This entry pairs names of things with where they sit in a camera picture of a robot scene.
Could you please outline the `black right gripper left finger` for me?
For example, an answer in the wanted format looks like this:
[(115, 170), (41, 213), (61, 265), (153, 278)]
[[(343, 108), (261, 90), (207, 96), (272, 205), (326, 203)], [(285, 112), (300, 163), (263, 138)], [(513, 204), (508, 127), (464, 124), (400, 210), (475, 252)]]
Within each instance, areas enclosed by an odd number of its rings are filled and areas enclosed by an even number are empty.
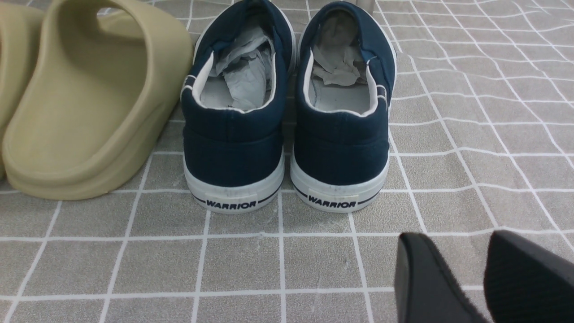
[(485, 323), (427, 235), (398, 237), (394, 276), (399, 323)]

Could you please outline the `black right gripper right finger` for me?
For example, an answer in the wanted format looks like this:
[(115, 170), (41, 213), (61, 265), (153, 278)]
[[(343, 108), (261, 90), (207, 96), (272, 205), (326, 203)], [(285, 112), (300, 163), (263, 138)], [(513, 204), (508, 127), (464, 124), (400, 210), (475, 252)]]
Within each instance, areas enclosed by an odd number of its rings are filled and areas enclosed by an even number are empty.
[(490, 237), (483, 288), (496, 323), (571, 323), (572, 262), (511, 231)]

